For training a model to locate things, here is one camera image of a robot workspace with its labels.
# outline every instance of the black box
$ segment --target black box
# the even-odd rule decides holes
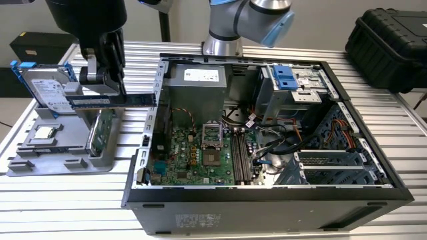
[[[19,82],[9,67],[0,68],[0,98],[31,98],[25,85]]]
[[[69,34],[22,32],[9,45],[21,62],[55,65],[75,42]]]
[[[427,88],[427,12],[368,10],[345,50],[372,87],[393,93]]]

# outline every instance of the blue drive bracket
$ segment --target blue drive bracket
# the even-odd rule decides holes
[[[280,90],[297,90],[300,88],[289,66],[272,66],[272,74]]]

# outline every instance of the motherboard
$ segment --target motherboard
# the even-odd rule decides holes
[[[250,154],[257,147],[256,135],[245,135],[246,151]],[[205,142],[221,140],[220,146],[206,147]],[[153,163],[151,185],[162,186],[233,186],[234,163],[232,149],[232,133],[212,128],[173,128],[167,160]],[[262,182],[258,176],[253,182]]]

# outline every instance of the aluminum workbench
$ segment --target aluminum workbench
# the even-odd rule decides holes
[[[151,91],[158,54],[198,54],[200,45],[125,42],[127,93]],[[427,239],[427,125],[398,95],[370,88],[338,51],[245,47],[249,58],[328,62],[381,149],[414,197],[414,202],[350,232],[285,235],[169,236],[202,239]],[[62,59],[78,68],[86,63],[73,45]],[[7,161],[15,156],[37,117],[35,101],[23,111],[0,144],[0,239],[143,239],[150,238],[129,210],[121,209],[130,157],[139,146],[146,111],[127,109],[117,140],[114,166],[94,175],[9,178]]]

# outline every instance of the white label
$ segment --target white label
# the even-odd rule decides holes
[[[35,153],[50,153],[51,151],[49,149],[34,149]]]
[[[248,119],[249,119],[250,121],[253,121],[253,120],[256,119],[254,113],[252,113],[250,116],[248,116]]]
[[[26,55],[37,56],[37,52],[31,50],[25,50]]]
[[[217,83],[220,81],[220,71],[186,69],[183,73],[183,81]]]
[[[245,124],[246,128],[250,128],[253,125],[254,125],[254,122],[252,120],[248,121],[246,124]]]
[[[47,109],[58,114],[74,112],[63,96],[62,85],[57,81],[34,79],[30,83]]]
[[[308,85],[309,84],[309,80],[306,78],[300,80],[300,84],[301,85]]]
[[[109,99],[71,100],[73,105],[110,104]]]
[[[217,228],[221,221],[220,214],[177,214],[175,226],[179,229]]]

